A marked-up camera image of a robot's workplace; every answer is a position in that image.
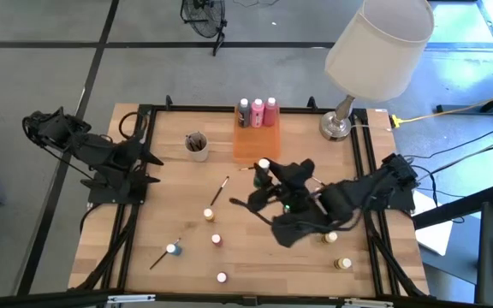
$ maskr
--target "paint bottle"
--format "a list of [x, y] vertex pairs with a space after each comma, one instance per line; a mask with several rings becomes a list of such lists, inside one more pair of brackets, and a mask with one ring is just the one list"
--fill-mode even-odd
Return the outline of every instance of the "paint bottle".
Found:
[[[264, 170], [265, 173], [270, 172], [270, 161], [262, 158], [258, 161], [258, 166], [260, 166], [261, 169]], [[254, 187], [260, 188], [262, 184], [260, 183], [260, 180], [256, 176], [256, 173], [254, 173]]]
[[251, 107], [250, 125], [252, 127], [261, 127], [264, 121], [264, 103], [261, 99], [256, 98]]
[[228, 274], [226, 274], [224, 272], [220, 272], [216, 276], [216, 280], [218, 280], [218, 282], [220, 282], [220, 283], [224, 283], [228, 280]]
[[243, 98], [239, 103], [238, 107], [239, 113], [239, 127], [249, 127], [250, 126], [250, 106], [248, 105], [248, 99]]
[[347, 270], [351, 267], [351, 265], [353, 265], [353, 263], [349, 258], [339, 258], [334, 260], [334, 267], [339, 270]]
[[277, 111], [279, 106], [277, 106], [277, 102], [275, 98], [268, 98], [267, 103], [265, 103], [265, 111], [264, 111], [264, 125], [267, 127], [271, 127], [275, 125], [275, 119], [277, 118]]
[[321, 239], [321, 241], [325, 244], [334, 243], [336, 240], [338, 240], [338, 234], [334, 231], [325, 234]]
[[216, 245], [216, 246], [221, 246], [223, 241], [222, 241], [222, 236], [220, 236], [220, 234], [214, 234], [212, 235], [212, 244]]
[[207, 222], [214, 222], [214, 212], [211, 209], [203, 210], [203, 216]]
[[180, 256], [181, 247], [178, 246], [177, 244], [168, 244], [167, 252], [170, 253], [171, 255]]

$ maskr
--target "small paint pot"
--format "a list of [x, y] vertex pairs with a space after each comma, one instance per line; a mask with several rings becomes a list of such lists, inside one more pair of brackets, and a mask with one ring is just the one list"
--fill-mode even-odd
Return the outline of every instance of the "small paint pot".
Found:
[[228, 280], [228, 274], [224, 273], [224, 272], [220, 272], [218, 273], [218, 275], [216, 276], [216, 280], [220, 283], [224, 283]]
[[203, 216], [207, 222], [214, 222], [214, 212], [211, 209], [203, 210]]
[[336, 240], [338, 240], [338, 234], [334, 231], [323, 235], [323, 238], [321, 239], [321, 241], [325, 244], [334, 243]]
[[220, 234], [214, 234], [212, 235], [212, 244], [216, 245], [216, 246], [221, 246], [223, 241], [222, 241], [222, 236], [220, 236]]
[[170, 253], [171, 255], [180, 256], [181, 247], [178, 246], [177, 244], [168, 244], [167, 252]]
[[334, 260], [334, 267], [339, 270], [347, 270], [351, 267], [351, 265], [353, 265], [353, 263], [349, 258], [339, 258]]

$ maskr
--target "yellow cable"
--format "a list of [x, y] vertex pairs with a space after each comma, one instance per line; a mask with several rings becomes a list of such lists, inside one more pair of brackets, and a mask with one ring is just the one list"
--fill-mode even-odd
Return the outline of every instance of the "yellow cable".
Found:
[[482, 106], [484, 104], [491, 103], [491, 102], [493, 102], [493, 98], [492, 99], [489, 99], [487, 101], [484, 101], [482, 103], [478, 103], [478, 104], [474, 104], [474, 105], [471, 105], [471, 106], [467, 106], [465, 108], [459, 108], [457, 110], [444, 111], [444, 112], [433, 114], [433, 115], [418, 116], [418, 117], [415, 117], [415, 118], [412, 118], [412, 119], [406, 119], [406, 120], [402, 120], [402, 119], [396, 117], [395, 115], [392, 115], [392, 120], [393, 120], [393, 122], [395, 124], [395, 127], [399, 127], [401, 123], [409, 123], [409, 122], [413, 122], [413, 121], [418, 121], [418, 120], [423, 120], [423, 119], [427, 119], [427, 118], [432, 118], [432, 117], [435, 117], [435, 116], [444, 116], [444, 115], [448, 115], [448, 114], [451, 114], [451, 113], [454, 113], [454, 112], [460, 112], [460, 111], [465, 111], [465, 110], [473, 109], [475, 107]]

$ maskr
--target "table lamp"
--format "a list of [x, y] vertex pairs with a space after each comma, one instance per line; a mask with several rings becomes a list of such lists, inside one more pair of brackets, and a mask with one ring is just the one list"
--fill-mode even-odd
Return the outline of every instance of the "table lamp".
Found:
[[324, 71], [347, 94], [321, 119], [326, 139], [347, 137], [356, 98], [381, 102], [405, 91], [434, 24], [425, 0], [363, 2], [326, 57]]

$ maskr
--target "pink paint bottle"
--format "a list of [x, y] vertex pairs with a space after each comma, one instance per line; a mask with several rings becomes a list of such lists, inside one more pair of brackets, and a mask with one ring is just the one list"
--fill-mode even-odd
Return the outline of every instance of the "pink paint bottle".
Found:
[[273, 126], [275, 124], [275, 119], [277, 118], [277, 102], [275, 98], [268, 98], [267, 103], [265, 103], [264, 111], [264, 125]]
[[264, 103], [261, 99], [256, 98], [252, 103], [252, 110], [250, 113], [251, 120], [250, 125], [252, 127], [261, 127], [264, 121]]

